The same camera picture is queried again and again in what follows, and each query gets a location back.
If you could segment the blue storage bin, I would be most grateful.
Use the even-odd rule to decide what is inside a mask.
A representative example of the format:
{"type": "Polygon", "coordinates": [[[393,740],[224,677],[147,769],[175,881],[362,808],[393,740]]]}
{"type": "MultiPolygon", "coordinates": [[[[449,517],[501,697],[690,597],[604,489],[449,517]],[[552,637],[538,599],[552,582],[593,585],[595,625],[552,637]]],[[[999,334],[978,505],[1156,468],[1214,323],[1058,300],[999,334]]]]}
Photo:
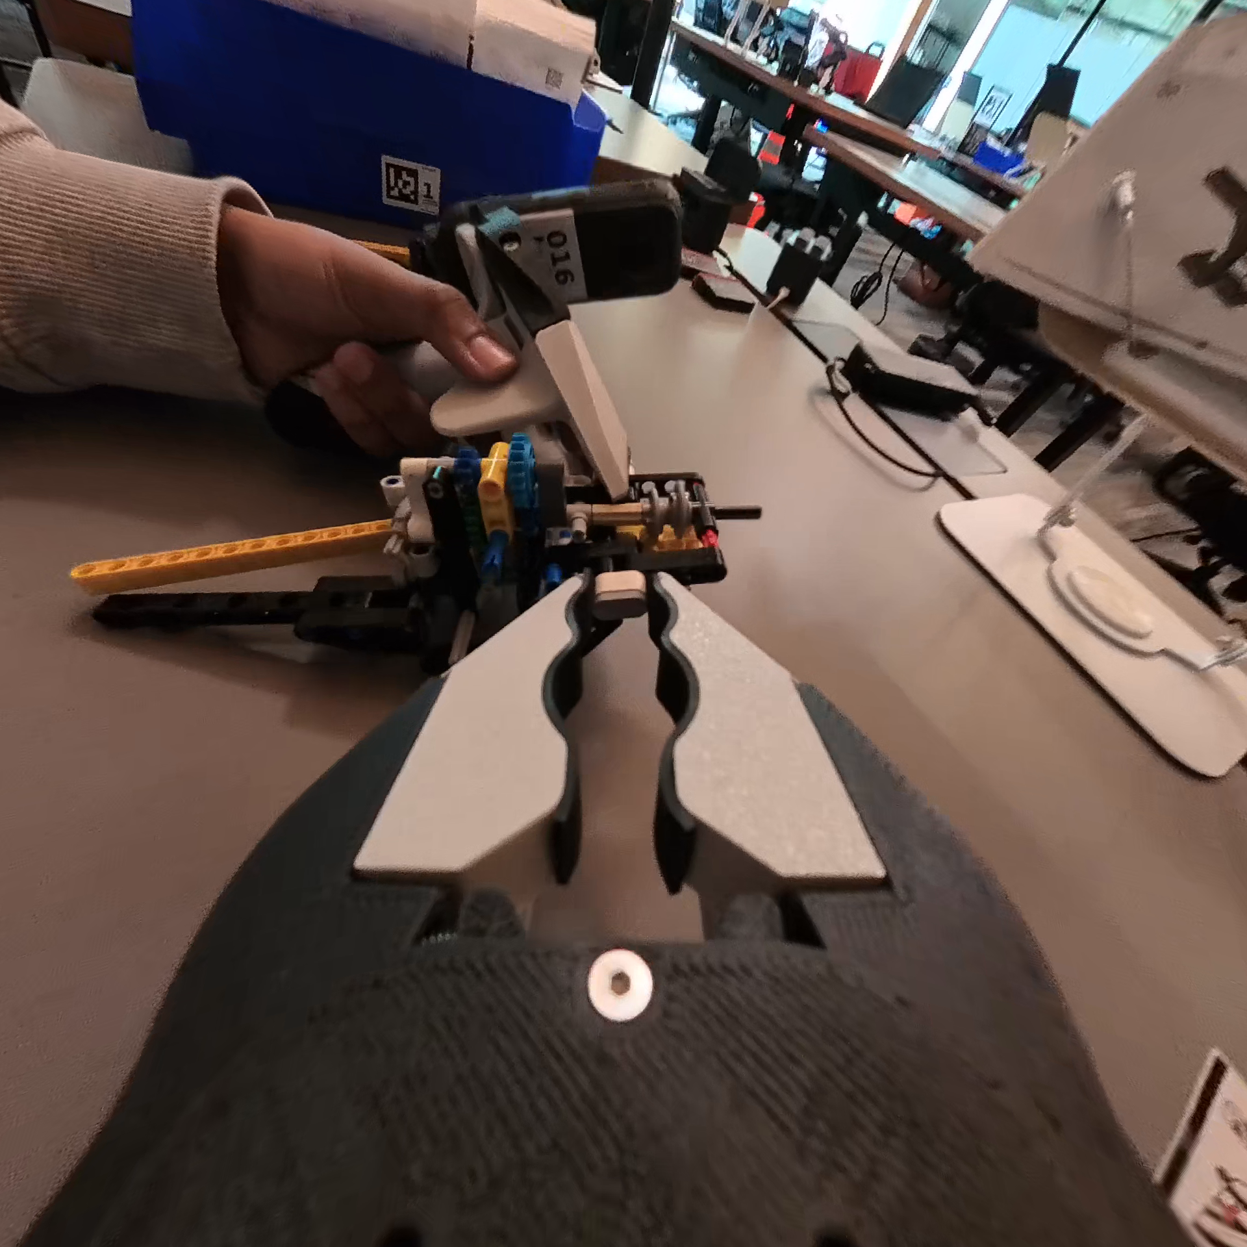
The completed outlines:
{"type": "Polygon", "coordinates": [[[455,204],[592,183],[608,119],[279,3],[132,5],[148,128],[200,177],[408,228],[455,204]]]}

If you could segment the person's left hand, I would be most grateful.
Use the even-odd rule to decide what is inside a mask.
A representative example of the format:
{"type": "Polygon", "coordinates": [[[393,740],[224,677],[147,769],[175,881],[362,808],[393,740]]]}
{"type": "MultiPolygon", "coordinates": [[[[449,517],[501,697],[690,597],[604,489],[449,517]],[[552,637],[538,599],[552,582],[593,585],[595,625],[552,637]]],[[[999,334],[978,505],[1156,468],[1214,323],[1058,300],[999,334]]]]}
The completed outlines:
{"type": "Polygon", "coordinates": [[[337,426],[374,458],[427,456],[435,444],[426,403],[380,349],[429,343],[479,385],[518,367],[460,291],[302,223],[224,208],[216,285],[256,386],[310,376],[337,426]]]}

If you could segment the white plastic container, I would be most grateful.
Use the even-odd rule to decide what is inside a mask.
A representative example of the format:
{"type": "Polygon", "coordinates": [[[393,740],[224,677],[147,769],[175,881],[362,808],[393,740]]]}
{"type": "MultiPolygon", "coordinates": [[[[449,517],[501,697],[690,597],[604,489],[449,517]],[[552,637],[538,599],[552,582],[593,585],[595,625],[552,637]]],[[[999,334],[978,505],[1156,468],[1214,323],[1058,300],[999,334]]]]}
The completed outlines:
{"type": "Polygon", "coordinates": [[[193,174],[188,144],[148,128],[129,75],[40,57],[25,81],[20,110],[63,152],[179,177],[193,174]]]}

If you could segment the white stand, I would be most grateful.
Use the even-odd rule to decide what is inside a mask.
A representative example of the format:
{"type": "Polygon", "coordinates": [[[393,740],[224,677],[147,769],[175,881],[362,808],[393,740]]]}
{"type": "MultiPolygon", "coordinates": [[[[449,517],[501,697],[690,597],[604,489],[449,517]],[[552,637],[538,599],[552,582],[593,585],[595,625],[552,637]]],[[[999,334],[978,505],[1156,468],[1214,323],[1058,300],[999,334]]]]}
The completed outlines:
{"type": "Polygon", "coordinates": [[[1083,493],[1146,423],[1137,416],[1058,504],[970,499],[944,505],[938,524],[1163,755],[1218,778],[1245,756],[1244,640],[1196,633],[1079,526],[1083,493]]]}

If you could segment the white tilted board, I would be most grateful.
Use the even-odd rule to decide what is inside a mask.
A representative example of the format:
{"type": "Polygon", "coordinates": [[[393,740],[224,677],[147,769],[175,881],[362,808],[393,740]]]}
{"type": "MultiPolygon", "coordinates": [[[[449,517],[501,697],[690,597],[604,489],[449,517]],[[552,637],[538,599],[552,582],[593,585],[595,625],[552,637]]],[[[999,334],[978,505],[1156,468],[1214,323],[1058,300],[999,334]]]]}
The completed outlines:
{"type": "Polygon", "coordinates": [[[1245,18],[1190,27],[973,247],[1086,380],[1244,478],[1245,18]]]}

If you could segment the black power adapter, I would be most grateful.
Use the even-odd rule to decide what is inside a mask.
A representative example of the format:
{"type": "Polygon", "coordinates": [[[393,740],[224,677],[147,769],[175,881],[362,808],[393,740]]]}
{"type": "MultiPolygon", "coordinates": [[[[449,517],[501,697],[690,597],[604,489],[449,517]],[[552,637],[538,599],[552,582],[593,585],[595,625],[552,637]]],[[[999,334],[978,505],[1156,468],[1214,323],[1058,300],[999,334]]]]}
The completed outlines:
{"type": "Polygon", "coordinates": [[[858,343],[837,367],[850,389],[880,412],[947,422],[978,407],[976,389],[956,369],[913,354],[858,343]]]}

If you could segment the yellow black lego model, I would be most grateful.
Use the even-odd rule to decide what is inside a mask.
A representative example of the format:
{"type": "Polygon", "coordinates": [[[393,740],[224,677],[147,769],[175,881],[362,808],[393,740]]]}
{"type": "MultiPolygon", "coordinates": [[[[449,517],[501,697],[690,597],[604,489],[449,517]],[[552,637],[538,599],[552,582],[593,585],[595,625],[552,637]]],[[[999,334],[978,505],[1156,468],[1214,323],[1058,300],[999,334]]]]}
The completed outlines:
{"type": "Polygon", "coordinates": [[[384,520],[105,559],[69,581],[108,630],[283,628],[310,646],[408,655],[438,676],[579,579],[590,652],[647,615],[657,573],[721,582],[723,523],[763,514],[715,504],[694,472],[632,474],[613,501],[565,459],[540,458],[527,432],[487,453],[402,459],[380,487],[384,520]]]}

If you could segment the brown wooden desk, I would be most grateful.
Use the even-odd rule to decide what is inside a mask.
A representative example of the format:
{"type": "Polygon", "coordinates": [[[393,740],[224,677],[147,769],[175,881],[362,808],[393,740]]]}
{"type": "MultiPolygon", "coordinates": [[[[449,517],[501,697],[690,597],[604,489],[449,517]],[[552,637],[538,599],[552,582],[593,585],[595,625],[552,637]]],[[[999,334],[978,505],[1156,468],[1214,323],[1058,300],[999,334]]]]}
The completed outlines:
{"type": "Polygon", "coordinates": [[[910,204],[957,239],[981,241],[1022,195],[1006,179],[985,177],[973,165],[951,161],[916,133],[877,118],[847,98],[825,97],[788,84],[694,26],[672,21],[671,33],[717,61],[724,72],[743,73],[819,118],[826,130],[809,127],[803,140],[824,153],[826,171],[834,167],[850,170],[858,181],[910,204]]]}

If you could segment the red bag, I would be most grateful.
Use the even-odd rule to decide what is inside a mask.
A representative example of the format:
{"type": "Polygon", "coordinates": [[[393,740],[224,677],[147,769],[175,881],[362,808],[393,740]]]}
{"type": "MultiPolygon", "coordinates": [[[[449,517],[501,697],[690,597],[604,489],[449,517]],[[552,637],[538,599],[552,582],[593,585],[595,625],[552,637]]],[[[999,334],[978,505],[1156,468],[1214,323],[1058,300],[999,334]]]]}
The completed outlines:
{"type": "Polygon", "coordinates": [[[870,97],[883,64],[884,45],[872,42],[865,51],[847,46],[831,78],[831,92],[864,104],[870,97]]]}

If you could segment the flat cardboard box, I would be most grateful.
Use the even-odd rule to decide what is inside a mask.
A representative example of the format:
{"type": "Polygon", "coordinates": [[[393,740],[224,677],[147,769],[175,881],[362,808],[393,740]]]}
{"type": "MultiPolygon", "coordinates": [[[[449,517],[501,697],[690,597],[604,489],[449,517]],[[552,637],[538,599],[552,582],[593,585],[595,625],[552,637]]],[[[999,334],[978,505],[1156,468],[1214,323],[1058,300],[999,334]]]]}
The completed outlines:
{"type": "Polygon", "coordinates": [[[313,20],[576,106],[598,30],[546,2],[283,2],[313,20]]]}

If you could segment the white printed card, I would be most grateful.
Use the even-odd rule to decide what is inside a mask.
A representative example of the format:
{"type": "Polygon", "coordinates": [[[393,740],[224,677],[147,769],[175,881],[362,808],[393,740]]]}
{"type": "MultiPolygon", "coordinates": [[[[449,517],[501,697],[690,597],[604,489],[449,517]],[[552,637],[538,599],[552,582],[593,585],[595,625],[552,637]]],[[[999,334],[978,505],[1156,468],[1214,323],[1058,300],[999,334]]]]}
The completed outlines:
{"type": "Polygon", "coordinates": [[[1245,1080],[1209,1050],[1153,1181],[1198,1246],[1245,1244],[1245,1080]]]}

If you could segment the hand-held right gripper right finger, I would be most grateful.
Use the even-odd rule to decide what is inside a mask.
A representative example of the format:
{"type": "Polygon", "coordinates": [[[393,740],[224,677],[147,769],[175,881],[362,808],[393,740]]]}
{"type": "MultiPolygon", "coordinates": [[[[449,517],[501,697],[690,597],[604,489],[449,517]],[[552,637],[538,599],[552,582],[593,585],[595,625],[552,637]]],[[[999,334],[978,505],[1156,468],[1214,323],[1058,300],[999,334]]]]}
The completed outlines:
{"type": "Polygon", "coordinates": [[[792,674],[671,575],[648,587],[659,757],[653,848],[703,922],[746,896],[875,890],[886,870],[792,674]]]}

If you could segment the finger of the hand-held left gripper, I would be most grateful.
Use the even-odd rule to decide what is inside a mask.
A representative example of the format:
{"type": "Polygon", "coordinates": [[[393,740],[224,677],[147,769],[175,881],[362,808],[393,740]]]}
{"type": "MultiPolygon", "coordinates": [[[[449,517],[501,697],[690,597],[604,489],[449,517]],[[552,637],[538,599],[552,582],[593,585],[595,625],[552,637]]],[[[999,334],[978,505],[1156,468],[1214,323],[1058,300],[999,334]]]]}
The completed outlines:
{"type": "Polygon", "coordinates": [[[595,480],[610,499],[623,501],[631,486],[629,437],[579,327],[571,320],[555,323],[534,336],[534,348],[595,480]]]}

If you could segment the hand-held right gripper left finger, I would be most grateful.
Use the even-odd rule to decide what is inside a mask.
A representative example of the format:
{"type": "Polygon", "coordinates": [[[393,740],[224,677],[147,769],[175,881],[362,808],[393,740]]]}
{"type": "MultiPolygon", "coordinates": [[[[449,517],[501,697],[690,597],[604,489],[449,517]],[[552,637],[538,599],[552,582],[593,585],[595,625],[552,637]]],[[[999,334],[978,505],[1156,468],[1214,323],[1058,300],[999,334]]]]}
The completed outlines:
{"type": "Polygon", "coordinates": [[[567,722],[583,694],[585,575],[449,668],[353,860],[362,879],[504,894],[521,916],[580,854],[567,722]]]}

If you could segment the black charger box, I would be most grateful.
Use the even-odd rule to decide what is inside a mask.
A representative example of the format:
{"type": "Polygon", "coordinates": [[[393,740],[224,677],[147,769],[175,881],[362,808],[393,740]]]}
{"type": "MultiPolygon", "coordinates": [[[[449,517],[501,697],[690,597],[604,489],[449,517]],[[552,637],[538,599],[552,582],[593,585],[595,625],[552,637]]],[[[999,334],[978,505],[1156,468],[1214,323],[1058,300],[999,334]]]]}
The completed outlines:
{"type": "Polygon", "coordinates": [[[816,281],[832,285],[841,268],[832,238],[816,236],[810,229],[791,230],[782,236],[764,285],[767,303],[801,305],[816,281]]]}

